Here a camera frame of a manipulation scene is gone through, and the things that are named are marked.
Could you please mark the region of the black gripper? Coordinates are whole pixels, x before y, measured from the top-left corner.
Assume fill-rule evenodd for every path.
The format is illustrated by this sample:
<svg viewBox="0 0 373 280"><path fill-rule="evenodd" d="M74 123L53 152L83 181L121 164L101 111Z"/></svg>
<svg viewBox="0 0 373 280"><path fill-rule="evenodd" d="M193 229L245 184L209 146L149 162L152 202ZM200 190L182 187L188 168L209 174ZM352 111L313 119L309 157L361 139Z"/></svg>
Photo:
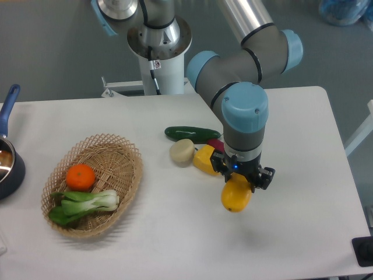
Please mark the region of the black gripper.
<svg viewBox="0 0 373 280"><path fill-rule="evenodd" d="M243 175L251 183L251 191L266 190L276 170L260 166L262 145L251 150L238 150L224 144L224 153L215 149L210 156L214 172L220 173L228 182L232 173Z"/></svg>

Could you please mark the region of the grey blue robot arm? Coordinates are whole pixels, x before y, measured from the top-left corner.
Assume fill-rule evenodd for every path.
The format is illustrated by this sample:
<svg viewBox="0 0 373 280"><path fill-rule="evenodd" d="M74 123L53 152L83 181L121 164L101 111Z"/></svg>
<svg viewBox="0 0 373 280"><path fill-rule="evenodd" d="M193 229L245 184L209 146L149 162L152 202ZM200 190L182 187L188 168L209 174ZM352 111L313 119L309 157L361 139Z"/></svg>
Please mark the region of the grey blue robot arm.
<svg viewBox="0 0 373 280"><path fill-rule="evenodd" d="M224 149L210 162L226 180L242 175L252 189L266 189L275 170L260 164L268 97L260 82L297 66L303 46L291 30L279 30L261 1L219 1L219 7L241 48L222 58L213 51L184 55L192 43L187 22L176 15L173 1L92 1L106 33L110 20L140 16L127 32L137 56L146 95L176 95L188 81L223 125Z"/></svg>

